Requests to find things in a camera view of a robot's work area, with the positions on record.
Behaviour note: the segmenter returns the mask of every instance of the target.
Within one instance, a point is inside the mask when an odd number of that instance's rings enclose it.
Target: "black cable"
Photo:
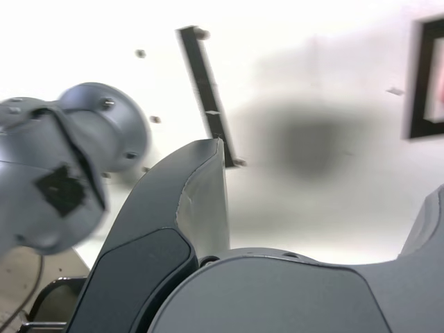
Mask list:
[[[43,268],[44,268],[44,257],[40,255],[40,261],[39,261],[39,270],[37,272],[37,278],[35,279],[35,283],[27,297],[24,299],[24,301],[21,303],[21,305],[16,308],[16,310],[9,316],[9,318],[3,323],[3,325],[0,327],[0,333],[2,333],[8,326],[12,323],[12,321],[15,319],[15,317],[18,316],[19,312],[25,307],[25,305],[29,302],[29,300],[33,297],[35,291],[39,287],[40,281],[42,280],[43,275]]]

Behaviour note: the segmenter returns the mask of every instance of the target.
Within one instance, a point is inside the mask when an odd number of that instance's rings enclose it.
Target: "black label patch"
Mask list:
[[[85,191],[78,179],[70,178],[68,166],[63,165],[35,182],[35,186],[61,217],[68,215],[85,198]]]

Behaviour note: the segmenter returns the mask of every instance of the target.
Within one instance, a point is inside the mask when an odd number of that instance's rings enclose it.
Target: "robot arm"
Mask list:
[[[101,172],[134,166],[147,142],[138,107],[106,85],[0,103],[0,257],[14,246],[58,253],[87,237],[106,209]]]
[[[392,262],[339,266],[284,250],[224,250],[221,142],[191,143],[128,197],[66,332],[441,332],[443,196],[441,188],[427,198]]]

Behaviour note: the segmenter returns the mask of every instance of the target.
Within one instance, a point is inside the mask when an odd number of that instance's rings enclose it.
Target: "black rubber pad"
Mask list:
[[[78,179],[69,177],[66,165],[37,180],[35,186],[61,217],[68,215],[85,200],[83,186]]]
[[[190,254],[187,242],[173,229],[155,231],[107,252],[97,262],[67,332],[146,331],[145,325],[180,283],[177,270]]]

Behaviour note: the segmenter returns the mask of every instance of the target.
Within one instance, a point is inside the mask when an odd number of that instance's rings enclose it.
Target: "bolt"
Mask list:
[[[387,89],[386,92],[389,92],[390,94],[394,94],[396,96],[402,96],[404,94],[404,92],[396,87],[392,87],[390,89]]]
[[[23,235],[21,235],[21,234],[16,234],[16,235],[14,236],[14,238],[15,238],[15,240],[16,240],[17,242],[19,242],[19,243],[21,243],[21,242],[23,242],[23,241],[25,240],[25,237],[24,237]]]
[[[102,102],[102,108],[104,110],[109,110],[115,105],[116,102],[114,102],[112,99],[103,99]]]
[[[201,268],[202,268],[202,267],[205,267],[205,266],[210,265],[210,264],[212,264],[213,262],[216,262],[216,261],[218,261],[218,260],[219,260],[218,257],[215,257],[215,256],[213,256],[213,255],[209,255],[208,257],[202,258],[202,261],[200,262],[200,267],[201,267]]]
[[[152,123],[161,123],[162,121],[160,120],[160,118],[159,117],[156,117],[156,116],[151,116],[150,117],[150,121],[152,122]]]
[[[292,257],[292,258],[298,258],[299,259],[298,255],[293,253],[293,252],[287,252],[287,253],[284,253],[283,255],[285,257]]]
[[[22,111],[20,108],[9,108],[9,113],[11,114],[19,114]]]
[[[137,157],[137,153],[129,152],[126,153],[125,157],[128,158],[129,160],[134,160]]]
[[[136,50],[136,56],[137,56],[138,58],[143,59],[143,58],[146,57],[146,53],[145,53],[144,50]]]
[[[210,32],[201,28],[195,28],[194,33],[196,34],[196,38],[198,40],[207,40],[208,38],[210,38]]]

